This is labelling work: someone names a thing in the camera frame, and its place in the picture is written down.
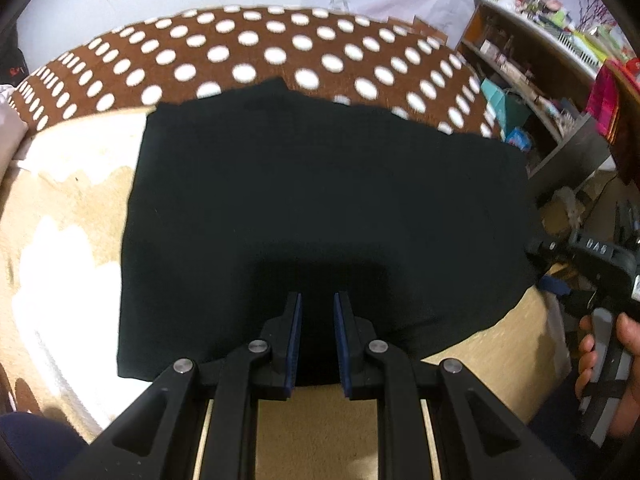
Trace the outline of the person's right hand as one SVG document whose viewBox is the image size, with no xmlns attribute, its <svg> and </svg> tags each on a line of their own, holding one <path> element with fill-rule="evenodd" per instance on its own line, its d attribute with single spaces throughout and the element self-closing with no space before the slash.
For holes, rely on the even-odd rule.
<svg viewBox="0 0 640 480">
<path fill-rule="evenodd" d="M 578 399 L 582 398 L 582 390 L 590 382 L 592 372 L 597 364 L 596 340 L 592 334 L 592 322 L 590 316 L 580 320 L 579 326 L 587 332 L 582 338 L 578 350 L 580 359 L 578 362 L 578 378 L 575 384 L 575 393 Z M 625 346 L 626 350 L 634 358 L 629 373 L 626 390 L 618 404 L 616 414 L 612 420 L 608 435 L 615 439 L 628 438 L 636 422 L 639 419 L 640 402 L 640 378 L 639 378 L 639 350 L 640 350 L 640 326 L 637 321 L 622 313 L 616 324 L 617 339 Z"/>
</svg>

